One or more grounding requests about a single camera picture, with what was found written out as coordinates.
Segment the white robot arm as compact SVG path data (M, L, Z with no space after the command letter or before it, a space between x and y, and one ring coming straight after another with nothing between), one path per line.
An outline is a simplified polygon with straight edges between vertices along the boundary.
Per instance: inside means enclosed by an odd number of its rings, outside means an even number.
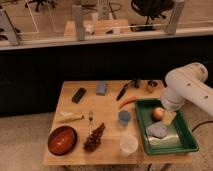
M167 87L160 97L162 106L177 111L188 100L213 117L213 88L205 84L207 78L208 70L198 62L169 71L165 77Z

